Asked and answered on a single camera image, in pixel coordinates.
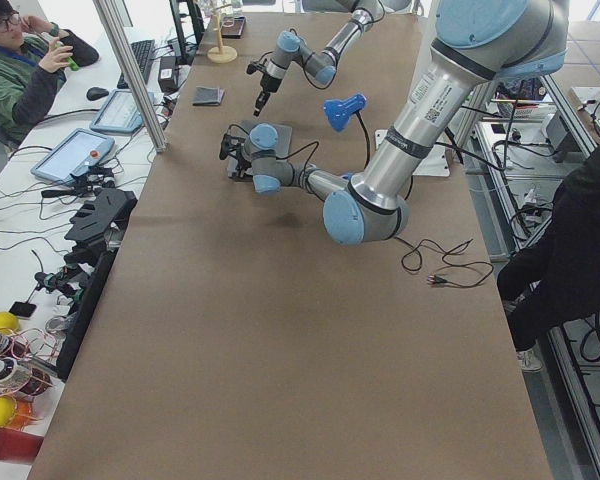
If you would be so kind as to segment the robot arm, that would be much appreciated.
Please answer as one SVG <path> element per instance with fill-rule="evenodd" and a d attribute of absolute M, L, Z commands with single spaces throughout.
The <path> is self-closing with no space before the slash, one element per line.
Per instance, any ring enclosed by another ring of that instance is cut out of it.
<path fill-rule="evenodd" d="M 341 57 L 387 14 L 381 1 L 337 1 L 337 4 L 350 13 L 350 18 L 322 50 L 313 50 L 295 30 L 284 30 L 278 35 L 272 51 L 248 64 L 248 75 L 261 74 L 261 91 L 255 101 L 254 116 L 261 114 L 270 96 L 278 91 L 292 63 L 302 68 L 312 86 L 322 90 L 328 88 L 336 76 Z"/>
<path fill-rule="evenodd" d="M 349 178 L 277 155 L 279 136 L 267 123 L 243 138 L 224 135 L 220 157 L 230 161 L 231 176 L 251 175 L 259 194 L 293 186 L 316 195 L 324 203 L 325 229 L 340 244 L 390 239 L 408 221 L 401 189 L 468 94 L 488 81 L 559 70 L 568 16 L 566 1 L 440 2 L 428 70 L 364 170 Z"/>

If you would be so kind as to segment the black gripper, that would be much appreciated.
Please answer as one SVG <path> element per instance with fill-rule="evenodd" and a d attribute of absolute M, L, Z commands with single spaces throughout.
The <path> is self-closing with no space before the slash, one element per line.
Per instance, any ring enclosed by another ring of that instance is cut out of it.
<path fill-rule="evenodd" d="M 265 72 L 261 78 L 261 92 L 256 98 L 253 115 L 258 117 L 266 106 L 270 94 L 276 93 L 281 85 L 281 79 Z"/>
<path fill-rule="evenodd" d="M 245 159 L 241 151 L 236 151 L 233 155 L 235 167 L 232 173 L 233 180 L 251 180 L 253 178 L 252 164 Z"/>

